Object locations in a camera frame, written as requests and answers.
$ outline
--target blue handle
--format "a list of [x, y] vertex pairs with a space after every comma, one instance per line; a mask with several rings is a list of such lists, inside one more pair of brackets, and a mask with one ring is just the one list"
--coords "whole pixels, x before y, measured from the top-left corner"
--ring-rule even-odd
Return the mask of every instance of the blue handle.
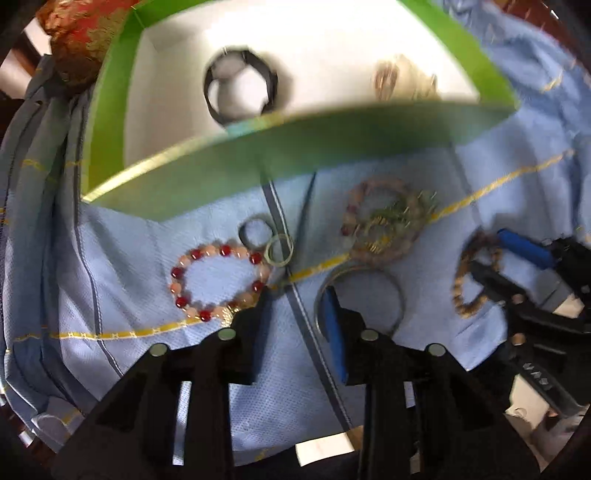
[[502, 228], [496, 233], [499, 244], [503, 249], [513, 252], [515, 255], [525, 258], [541, 270], [554, 268], [556, 259], [552, 253], [527, 237], [518, 235], [511, 230]]

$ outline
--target wooden bead bracelet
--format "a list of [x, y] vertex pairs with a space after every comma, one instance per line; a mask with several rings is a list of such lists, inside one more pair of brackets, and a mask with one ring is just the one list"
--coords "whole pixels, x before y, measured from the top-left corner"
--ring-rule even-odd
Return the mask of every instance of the wooden bead bracelet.
[[491, 267], [495, 272], [501, 271], [502, 250], [495, 245], [493, 239], [487, 236], [483, 231], [478, 230], [462, 251], [460, 261], [457, 264], [456, 275], [453, 280], [452, 302], [456, 313], [463, 319], [468, 319], [484, 306], [488, 297], [484, 289], [469, 303], [465, 303], [463, 297], [464, 277], [470, 271], [470, 262], [476, 258], [481, 250], [487, 250], [491, 256]]
[[[212, 309], [198, 309], [196, 303], [191, 304], [190, 296], [188, 292], [185, 292], [183, 283], [185, 272], [193, 262], [217, 255], [249, 259], [250, 263], [256, 267], [257, 279], [252, 283], [249, 291], [238, 294], [234, 300], [217, 305]], [[195, 318], [202, 322], [209, 322], [212, 318], [218, 318], [222, 321], [222, 326], [229, 326], [236, 312], [256, 305], [259, 293], [267, 283], [269, 275], [271, 275], [271, 268], [259, 252], [250, 251], [242, 245], [239, 247], [232, 247], [228, 244], [219, 247], [206, 245], [205, 247], [194, 248], [187, 255], [181, 256], [178, 259], [178, 264], [170, 271], [170, 275], [173, 281], [169, 289], [174, 296], [174, 302], [179, 309], [185, 312], [188, 318]]]

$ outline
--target beaded bracelet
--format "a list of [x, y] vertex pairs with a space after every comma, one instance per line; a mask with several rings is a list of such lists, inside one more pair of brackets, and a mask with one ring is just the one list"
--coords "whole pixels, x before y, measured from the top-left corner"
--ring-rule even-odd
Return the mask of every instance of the beaded bracelet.
[[491, 267], [493, 270], [495, 272], [500, 272], [501, 270], [502, 250], [494, 244], [491, 237], [487, 236], [483, 231], [478, 230], [468, 241], [466, 248], [462, 251], [460, 261], [457, 265], [456, 275], [453, 280], [453, 305], [456, 309], [456, 313], [463, 319], [468, 319], [477, 314], [488, 301], [484, 289], [482, 289], [470, 303], [465, 303], [463, 297], [464, 277], [468, 275], [470, 271], [470, 262], [474, 260], [478, 252], [483, 249], [490, 253]]
[[[372, 191], [385, 189], [398, 200], [386, 208], [374, 210], [368, 220], [358, 217], [359, 208]], [[406, 255], [432, 214], [434, 194], [415, 192], [396, 177], [372, 177], [349, 192], [341, 235], [353, 236], [349, 253], [353, 260], [380, 266]]]
[[[222, 303], [212, 309], [198, 309], [197, 303], [191, 303], [188, 292], [184, 288], [184, 275], [189, 266], [194, 262], [208, 257], [237, 257], [240, 259], [249, 259], [250, 263], [256, 266], [257, 280], [255, 280], [249, 291], [238, 294], [234, 300]], [[229, 326], [236, 312], [250, 308], [256, 305], [258, 296], [267, 283], [271, 268], [264, 262], [263, 256], [259, 252], [250, 251], [244, 246], [232, 247], [228, 244], [217, 247], [216, 245], [206, 245], [205, 247], [192, 249], [187, 255], [178, 259], [178, 264], [170, 271], [173, 278], [169, 289], [174, 295], [175, 304], [179, 309], [185, 312], [185, 315], [191, 319], [197, 319], [201, 322], [209, 322], [212, 318], [218, 318], [222, 321], [222, 326]]]

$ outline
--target light blue cloth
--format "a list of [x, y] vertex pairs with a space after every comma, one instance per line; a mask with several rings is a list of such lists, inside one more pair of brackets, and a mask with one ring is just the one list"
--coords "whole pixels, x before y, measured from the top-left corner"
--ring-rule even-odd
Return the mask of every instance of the light blue cloth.
[[[171, 266], [198, 244], [237, 239], [238, 225], [252, 215], [271, 214], [278, 228], [297, 238], [292, 272], [340, 255], [346, 245], [339, 234], [342, 217], [334, 212], [343, 210], [352, 187], [376, 174], [435, 190], [444, 208], [521, 173], [426, 227], [410, 255], [390, 269], [407, 299], [397, 342], [419, 349], [443, 343], [473, 368], [503, 341], [499, 309], [489, 304], [470, 320], [455, 314], [450, 289], [459, 254], [480, 226], [512, 228], [538, 239], [570, 235], [580, 227], [577, 234], [584, 239], [591, 229], [591, 90], [587, 73], [569, 53], [494, 5], [458, 0], [442, 7], [482, 40], [510, 79], [522, 102], [515, 115], [468, 145], [323, 170], [162, 223], [78, 201], [78, 162], [91, 93], [65, 100], [52, 78], [51, 58], [43, 59], [42, 72], [29, 86], [0, 150], [5, 199], [0, 379], [12, 408], [30, 428], [58, 449], [152, 343], [194, 345], [218, 325], [101, 342], [58, 340], [52, 334], [157, 329], [180, 320], [167, 291]], [[506, 254], [503, 271], [548, 308], [566, 298], [553, 273], [539, 272], [512, 255]], [[362, 423], [363, 387], [338, 383], [327, 345], [313, 327], [313, 302], [326, 274], [288, 287], [274, 302], [258, 382], [230, 390], [237, 463]], [[380, 280], [350, 279], [337, 290], [344, 306], [386, 330], [397, 315], [398, 299]], [[204, 302], [217, 303], [251, 281], [247, 262], [217, 258], [195, 265], [188, 287]], [[475, 286], [468, 287], [473, 293]]]

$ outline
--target gold trim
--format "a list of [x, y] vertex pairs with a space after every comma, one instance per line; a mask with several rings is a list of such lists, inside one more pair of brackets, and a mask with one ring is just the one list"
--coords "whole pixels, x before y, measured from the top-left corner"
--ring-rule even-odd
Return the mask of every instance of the gold trim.
[[[574, 151], [572, 149], [569, 149], [560, 155], [556, 155], [555, 157], [550, 158], [549, 160], [541, 163], [540, 165], [519, 168], [518, 170], [515, 170], [512, 173], [509, 173], [508, 175], [505, 175], [504, 177], [501, 177], [500, 179], [493, 181], [492, 183], [488, 184], [486, 187], [481, 188], [480, 190], [476, 191], [474, 194], [469, 195], [468, 197], [460, 200], [459, 202], [452, 203], [450, 206], [444, 208], [443, 210], [440, 210], [439, 212], [434, 213], [433, 215], [431, 215], [431, 218], [428, 220], [428, 224], [437, 222], [438, 220], [441, 220], [442, 218], [453, 215], [454, 213], [469, 206], [472, 202], [475, 202], [478, 199], [488, 195], [490, 192], [502, 187], [505, 183], [508, 183], [511, 180], [515, 180], [516, 178], [518, 178], [526, 173], [536, 173], [536, 172], [544, 170], [548, 167], [551, 167], [552, 165], [555, 165], [558, 162], [560, 162], [561, 160], [563, 160], [566, 156], [572, 155], [573, 153], [574, 153]], [[319, 265], [315, 265], [313, 267], [306, 268], [304, 270], [301, 270], [301, 271], [293, 274], [292, 276], [290, 276], [287, 279], [287, 283], [296, 283], [301, 280], [305, 280], [307, 278], [310, 278], [316, 274], [322, 273], [324, 271], [331, 270], [332, 268], [340, 265], [341, 263], [346, 262], [348, 259], [349, 259], [349, 254], [338, 255], [336, 257], [329, 258], [328, 260], [320, 263]], [[283, 285], [285, 285], [285, 282], [281, 282], [276, 285], [271, 285], [270, 287], [271, 288], [280, 288]], [[89, 333], [89, 332], [62, 332], [62, 333], [50, 333], [49, 337], [52, 339], [55, 339], [55, 340], [65, 340], [65, 339], [70, 339], [70, 338], [81, 339], [81, 340], [91, 340], [91, 341], [125, 340], [125, 339], [130, 339], [130, 338], [144, 338], [144, 337], [158, 335], [160, 333], [173, 332], [175, 330], [180, 330], [182, 328], [186, 328], [186, 327], [189, 327], [191, 325], [195, 325], [196, 323], [200, 323], [200, 322], [201, 322], [201, 320], [198, 320], [196, 318], [189, 318], [189, 319], [179, 320], [176, 322], [166, 323], [166, 324], [161, 325], [159, 327], [148, 327], [145, 329], [135, 330], [135, 331], [131, 330], [131, 331], [126, 331], [126, 332], [100, 333], [98, 335], [96, 333]], [[15, 338], [13, 340], [13, 343], [14, 342], [23, 342], [25, 340], [28, 340], [29, 338], [40, 339], [41, 336], [33, 334], [33, 333], [29, 333], [29, 334], [24, 335], [22, 337]]]
[[25, 158], [22, 161], [22, 166], [23, 167], [33, 167], [34, 169], [38, 170], [38, 171], [42, 171], [42, 172], [46, 172], [47, 169], [41, 165], [41, 163], [37, 160], [32, 160], [30, 158]]

